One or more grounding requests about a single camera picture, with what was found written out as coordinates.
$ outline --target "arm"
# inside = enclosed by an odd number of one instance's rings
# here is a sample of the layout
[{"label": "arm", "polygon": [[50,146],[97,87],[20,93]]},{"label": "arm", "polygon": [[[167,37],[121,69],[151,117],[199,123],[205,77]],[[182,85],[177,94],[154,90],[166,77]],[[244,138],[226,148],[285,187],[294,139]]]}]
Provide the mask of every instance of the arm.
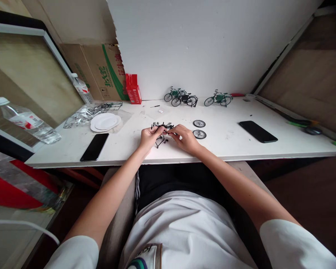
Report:
[{"label": "arm", "polygon": [[200,145],[192,131],[179,124],[167,132],[180,148],[197,157],[214,173],[227,192],[247,212],[258,231],[264,222],[271,219],[288,220],[300,225],[266,191]]},{"label": "arm", "polygon": [[98,247],[101,248],[107,227],[116,214],[132,178],[150,152],[158,136],[165,130],[164,127],[160,127],[159,130],[157,128],[142,130],[141,143],[137,150],[92,198],[66,235],[64,241],[77,235],[86,235],[93,238]]}]

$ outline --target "miniature bicycle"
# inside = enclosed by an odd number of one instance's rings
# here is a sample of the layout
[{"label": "miniature bicycle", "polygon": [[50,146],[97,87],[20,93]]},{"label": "miniature bicycle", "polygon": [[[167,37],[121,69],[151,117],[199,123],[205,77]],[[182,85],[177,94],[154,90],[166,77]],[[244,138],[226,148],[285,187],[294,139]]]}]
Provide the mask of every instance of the miniature bicycle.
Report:
[{"label": "miniature bicycle", "polygon": [[219,93],[218,89],[216,89],[214,96],[207,98],[207,100],[204,101],[204,105],[210,106],[213,103],[219,103],[221,106],[227,107],[232,99],[233,97],[228,93]]},{"label": "miniature bicycle", "polygon": [[190,95],[190,93],[187,93],[185,95],[175,97],[172,100],[172,106],[179,106],[182,102],[190,107],[195,107],[197,105],[198,98],[195,95]]},{"label": "miniature bicycle", "polygon": [[[157,130],[161,127],[161,126],[163,126],[164,128],[166,128],[167,130],[170,130],[170,129],[173,129],[174,128],[174,125],[172,125],[172,123],[168,123],[168,124],[164,124],[164,122],[163,122],[163,124],[159,124],[159,122],[157,122],[157,123],[153,123],[151,126],[150,126],[150,129],[152,130],[153,129],[153,127],[155,127],[155,126],[157,126],[158,128],[157,128]],[[162,144],[162,143],[166,143],[166,142],[168,142],[168,139],[166,139],[165,138],[165,135],[162,133],[157,139],[156,139],[156,146],[157,146],[157,148],[159,148],[159,145],[160,144]]]},{"label": "miniature bicycle", "polygon": [[174,89],[173,86],[171,86],[171,92],[167,93],[164,96],[164,101],[169,102],[170,100],[173,99],[173,97],[178,97],[178,96],[185,95],[185,94],[187,94],[185,90],[182,90],[181,88]]}]

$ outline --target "forearm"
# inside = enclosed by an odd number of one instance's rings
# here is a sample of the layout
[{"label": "forearm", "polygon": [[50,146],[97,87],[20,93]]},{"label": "forearm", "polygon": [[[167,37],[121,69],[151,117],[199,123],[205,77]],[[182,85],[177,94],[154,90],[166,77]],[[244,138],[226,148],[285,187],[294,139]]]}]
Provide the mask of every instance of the forearm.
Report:
[{"label": "forearm", "polygon": [[116,214],[132,178],[146,155],[146,150],[138,148],[129,157],[122,167],[92,198],[67,234],[65,240],[77,235],[86,235],[93,238],[99,248],[101,247],[107,227]]},{"label": "forearm", "polygon": [[227,192],[247,212],[257,230],[270,219],[284,219],[299,225],[278,201],[209,150],[202,147],[197,151],[196,156],[214,173]]}]

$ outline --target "computer mouse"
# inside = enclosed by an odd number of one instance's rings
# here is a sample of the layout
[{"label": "computer mouse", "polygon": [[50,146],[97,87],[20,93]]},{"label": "computer mouse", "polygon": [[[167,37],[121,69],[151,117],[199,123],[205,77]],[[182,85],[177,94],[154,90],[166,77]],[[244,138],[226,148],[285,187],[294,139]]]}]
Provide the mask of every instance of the computer mouse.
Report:
[{"label": "computer mouse", "polygon": [[306,127],[305,132],[310,135],[320,135],[322,134],[322,130],[316,127]]}]

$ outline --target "red box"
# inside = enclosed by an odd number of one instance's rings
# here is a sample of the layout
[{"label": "red box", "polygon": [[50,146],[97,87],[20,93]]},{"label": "red box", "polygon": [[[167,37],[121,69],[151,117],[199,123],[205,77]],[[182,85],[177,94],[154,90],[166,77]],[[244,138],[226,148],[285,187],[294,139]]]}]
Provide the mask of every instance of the red box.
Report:
[{"label": "red box", "polygon": [[131,100],[131,104],[139,105],[142,103],[141,92],[137,82],[136,74],[126,74],[126,90]]}]

